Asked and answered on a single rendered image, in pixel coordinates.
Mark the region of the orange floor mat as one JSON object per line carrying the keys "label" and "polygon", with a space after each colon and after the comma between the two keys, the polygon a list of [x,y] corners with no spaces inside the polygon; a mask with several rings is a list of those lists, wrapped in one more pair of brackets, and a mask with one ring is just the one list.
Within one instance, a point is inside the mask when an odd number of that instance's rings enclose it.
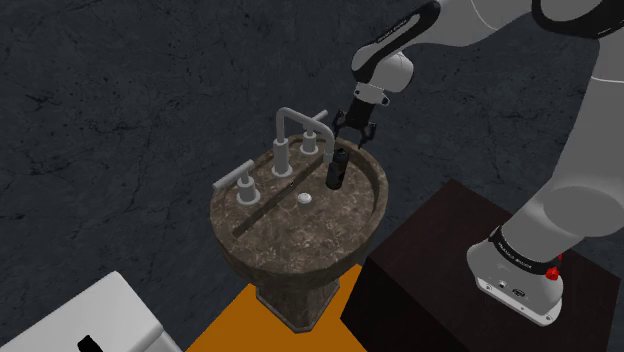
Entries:
{"label": "orange floor mat", "polygon": [[307,333],[293,333],[245,287],[186,352],[366,352],[340,320],[360,274],[356,265],[340,277],[340,288]]}

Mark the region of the black bottle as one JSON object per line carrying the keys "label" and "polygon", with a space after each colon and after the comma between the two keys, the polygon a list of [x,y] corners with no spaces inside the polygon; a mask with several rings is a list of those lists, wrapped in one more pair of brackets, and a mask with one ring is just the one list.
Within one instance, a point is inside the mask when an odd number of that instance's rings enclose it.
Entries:
{"label": "black bottle", "polygon": [[338,148],[333,153],[333,158],[328,165],[325,184],[331,190],[342,187],[346,169],[349,162],[349,153],[344,148]]}

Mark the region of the brown marble pedestal sink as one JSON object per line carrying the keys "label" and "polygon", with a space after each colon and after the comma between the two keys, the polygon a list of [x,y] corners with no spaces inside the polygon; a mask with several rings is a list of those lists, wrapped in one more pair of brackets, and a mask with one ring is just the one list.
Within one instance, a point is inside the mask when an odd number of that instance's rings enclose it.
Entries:
{"label": "brown marble pedestal sink", "polygon": [[[388,181],[366,150],[314,117],[282,107],[271,150],[214,182],[210,221],[226,262],[295,333],[316,325],[340,277],[366,252],[385,214]],[[344,148],[342,187],[328,165]]]}

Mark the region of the dark brown robot stand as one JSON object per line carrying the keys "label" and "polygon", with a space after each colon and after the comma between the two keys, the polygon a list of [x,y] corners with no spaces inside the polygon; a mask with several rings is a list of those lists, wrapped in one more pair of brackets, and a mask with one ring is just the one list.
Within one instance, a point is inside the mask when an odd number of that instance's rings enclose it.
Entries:
{"label": "dark brown robot stand", "polygon": [[510,216],[448,181],[367,257],[342,322],[367,352],[607,352],[620,279],[573,250],[547,327],[477,287],[466,252]]}

